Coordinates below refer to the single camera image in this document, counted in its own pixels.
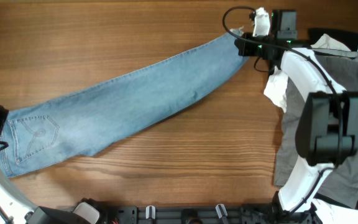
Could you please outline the light blue denim jeans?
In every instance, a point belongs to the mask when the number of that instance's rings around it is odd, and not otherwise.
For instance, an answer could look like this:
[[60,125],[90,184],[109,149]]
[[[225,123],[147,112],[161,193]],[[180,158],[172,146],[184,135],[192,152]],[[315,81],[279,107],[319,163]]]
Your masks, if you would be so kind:
[[0,168],[15,177],[75,156],[93,156],[193,105],[246,62],[231,29],[206,44],[44,103],[10,111]]

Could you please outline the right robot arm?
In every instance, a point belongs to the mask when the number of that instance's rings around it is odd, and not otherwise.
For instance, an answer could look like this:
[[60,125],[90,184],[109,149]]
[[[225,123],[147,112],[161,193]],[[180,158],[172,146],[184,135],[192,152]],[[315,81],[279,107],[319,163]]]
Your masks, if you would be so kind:
[[236,36],[239,55],[269,60],[288,75],[305,101],[295,133],[295,167],[269,210],[259,215],[266,223],[358,223],[358,210],[314,197],[326,177],[358,150],[358,92],[335,82],[313,50],[295,37],[271,33],[277,16],[251,8],[250,19],[253,32]]

